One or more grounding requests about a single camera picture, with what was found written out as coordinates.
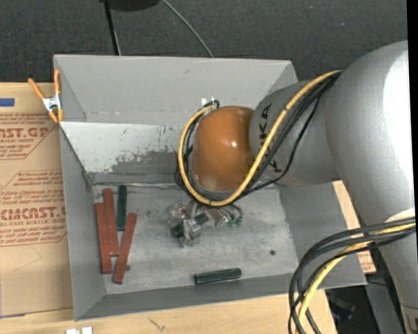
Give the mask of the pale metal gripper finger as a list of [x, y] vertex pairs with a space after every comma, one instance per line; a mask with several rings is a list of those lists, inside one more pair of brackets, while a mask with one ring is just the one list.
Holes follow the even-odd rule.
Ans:
[[183, 235], [178, 238], [182, 247], [193, 247], [200, 240], [201, 226], [197, 223], [184, 222]]
[[167, 223], [169, 225], [179, 225], [183, 224], [185, 221], [190, 223], [197, 223], [195, 220], [198, 204], [195, 201], [189, 201], [184, 203], [183, 201], [178, 201], [172, 206], [167, 208], [168, 219]]

